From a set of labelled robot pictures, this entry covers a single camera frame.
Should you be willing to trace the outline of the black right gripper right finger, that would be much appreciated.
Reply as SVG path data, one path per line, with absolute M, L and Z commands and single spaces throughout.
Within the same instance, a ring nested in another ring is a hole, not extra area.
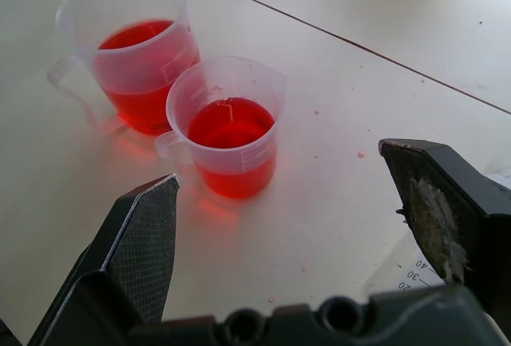
M 511 332 L 511 189 L 479 173 L 450 146 L 378 143 L 422 254 L 448 284 L 466 286 Z

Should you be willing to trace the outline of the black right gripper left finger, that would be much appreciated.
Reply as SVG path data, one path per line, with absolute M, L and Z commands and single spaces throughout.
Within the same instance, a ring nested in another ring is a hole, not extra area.
M 128 346 L 132 328 L 161 322 L 179 188 L 169 174 L 116 199 L 27 346 Z

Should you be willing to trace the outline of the small beaker with red liquid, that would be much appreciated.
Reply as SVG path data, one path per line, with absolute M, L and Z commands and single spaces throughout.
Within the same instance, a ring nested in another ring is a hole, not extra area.
M 182 143 L 212 191 L 253 197 L 275 173 L 286 91 L 284 74 L 246 58 L 195 64 L 169 91 L 165 113 L 171 131 L 156 138 L 156 151 L 181 165 L 176 146 Z

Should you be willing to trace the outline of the large beaker with red liquid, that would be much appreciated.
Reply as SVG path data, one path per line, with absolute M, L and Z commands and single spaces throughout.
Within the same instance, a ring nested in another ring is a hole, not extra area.
M 188 20 L 188 0 L 64 0 L 56 27 L 72 53 L 51 66 L 55 90 L 78 101 L 89 122 L 103 131 L 127 125 L 159 136 L 171 127 L 165 112 L 175 80 L 200 61 Z M 101 120 L 63 79 L 83 65 L 117 111 Z

